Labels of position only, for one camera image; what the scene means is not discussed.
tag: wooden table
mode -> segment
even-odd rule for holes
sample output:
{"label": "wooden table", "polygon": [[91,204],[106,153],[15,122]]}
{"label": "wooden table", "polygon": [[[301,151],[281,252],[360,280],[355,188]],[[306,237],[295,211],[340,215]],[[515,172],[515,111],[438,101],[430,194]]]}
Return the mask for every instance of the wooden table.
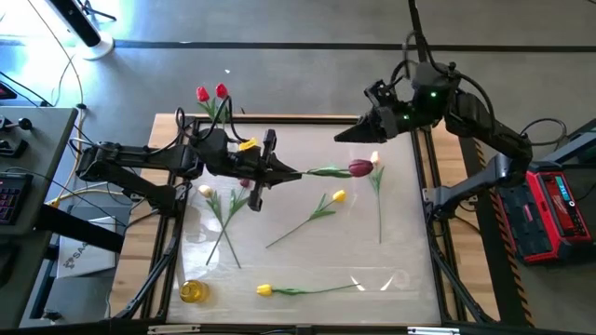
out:
{"label": "wooden table", "polygon": [[[338,117],[336,115],[319,116]],[[174,138],[176,132],[177,128],[172,114],[157,114],[149,140],[149,146],[162,147],[166,145]],[[454,185],[467,178],[458,138],[448,133],[443,124],[439,124],[433,128],[432,137],[442,184],[447,186]],[[427,160],[425,153],[422,154],[423,160]],[[144,170],[142,176],[155,184],[164,184],[167,182],[168,172]],[[146,203],[142,204],[133,210],[130,219],[134,220],[149,211],[150,208]],[[475,213],[465,212],[460,208],[457,210],[457,215],[477,224]],[[147,277],[154,242],[156,240],[157,224],[158,217],[152,217],[136,224],[127,231],[110,296],[113,315],[126,306]],[[499,315],[494,299],[493,286],[480,235],[473,228],[459,220],[450,220],[450,225],[459,277],[484,311],[492,318],[498,319]],[[155,314],[156,308],[159,305],[163,276],[161,276],[160,281],[156,285],[152,315]],[[451,315],[455,315],[454,295],[451,293],[451,289],[448,288],[449,284],[445,280],[443,282],[447,288],[445,291],[448,292],[446,294],[448,310]]]}

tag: gray floor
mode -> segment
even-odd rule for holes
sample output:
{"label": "gray floor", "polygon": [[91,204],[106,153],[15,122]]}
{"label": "gray floor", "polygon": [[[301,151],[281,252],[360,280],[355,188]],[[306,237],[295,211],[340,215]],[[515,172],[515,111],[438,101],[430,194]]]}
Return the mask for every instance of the gray floor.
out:
{"label": "gray floor", "polygon": [[[0,47],[0,69],[49,99],[67,59],[26,2],[11,8],[3,6],[6,2],[0,2],[0,13],[6,12],[0,20],[0,37],[25,41],[27,47]],[[51,18],[45,2],[34,3],[61,40],[73,39],[59,20]],[[405,0],[92,3],[118,17],[116,22],[98,18],[98,26],[126,40],[400,43],[411,30]],[[418,8],[431,44],[596,43],[596,6],[585,0],[419,0]],[[399,52],[392,51],[119,48],[98,61],[75,57],[74,65],[89,106],[85,132],[95,141],[142,145],[148,140],[156,113],[170,113],[178,106],[187,112],[197,111],[195,88],[213,87],[218,82],[228,85],[235,105],[247,113],[361,114],[369,107],[362,90],[377,78],[388,78],[400,58]],[[494,102],[498,119],[516,130],[545,116],[559,117],[573,130],[594,116],[594,54],[443,52],[435,58],[456,61],[462,72],[480,82]],[[411,94],[405,85],[400,91],[404,97]],[[72,106],[78,100],[75,76],[69,70],[62,83],[60,106]],[[532,129],[530,136],[534,141],[548,140],[558,131],[556,126],[541,125]],[[550,150],[536,148],[535,155]],[[58,181],[66,180],[72,163],[67,152]],[[58,191],[53,188],[49,196]],[[89,199],[113,205],[107,197]],[[596,302],[590,295],[573,292],[569,285],[557,284],[562,274],[577,274],[571,286],[589,290],[596,268],[588,264],[560,270],[523,269],[536,324],[596,332],[591,317]],[[103,298],[92,299],[93,307],[84,302],[89,288],[98,290],[97,297],[107,293],[110,283],[106,280],[74,279],[77,294],[63,295],[57,288],[52,306],[65,311],[79,306],[68,322],[100,317],[96,312],[84,315],[80,311],[104,308]]]}

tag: red power station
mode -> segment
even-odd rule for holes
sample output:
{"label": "red power station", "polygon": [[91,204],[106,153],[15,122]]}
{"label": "red power station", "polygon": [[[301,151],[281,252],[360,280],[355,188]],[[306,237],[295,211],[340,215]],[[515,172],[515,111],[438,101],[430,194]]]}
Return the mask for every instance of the red power station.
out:
{"label": "red power station", "polygon": [[534,162],[523,185],[498,190],[511,245],[526,263],[567,259],[593,240],[563,167]]}

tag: yellow flower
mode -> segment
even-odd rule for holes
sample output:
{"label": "yellow flower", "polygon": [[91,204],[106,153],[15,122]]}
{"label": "yellow flower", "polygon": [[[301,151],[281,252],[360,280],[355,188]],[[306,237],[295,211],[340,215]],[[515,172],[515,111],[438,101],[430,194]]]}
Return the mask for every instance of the yellow flower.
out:
{"label": "yellow flower", "polygon": [[198,192],[207,198],[213,195],[213,190],[207,185],[198,186]]}
{"label": "yellow flower", "polygon": [[376,166],[379,165],[379,163],[381,163],[381,159],[379,158],[379,152],[372,152],[371,163],[373,163]]}
{"label": "yellow flower", "polygon": [[257,294],[262,295],[264,297],[269,297],[273,295],[273,288],[270,284],[263,284],[257,287]]}
{"label": "yellow flower", "polygon": [[345,191],[337,191],[333,194],[333,201],[335,202],[344,202],[345,201]]}

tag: white flower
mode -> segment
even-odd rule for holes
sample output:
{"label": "white flower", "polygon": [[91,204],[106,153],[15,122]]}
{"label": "white flower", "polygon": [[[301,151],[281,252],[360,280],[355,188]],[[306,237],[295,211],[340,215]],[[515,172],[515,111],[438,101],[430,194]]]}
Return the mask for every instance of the white flower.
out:
{"label": "white flower", "polygon": [[379,158],[379,152],[377,152],[377,151],[372,152],[371,163],[373,163],[376,166],[379,165],[379,163],[381,163],[381,158]]}
{"label": "white flower", "polygon": [[207,198],[213,195],[213,190],[207,185],[198,186],[198,192]]}

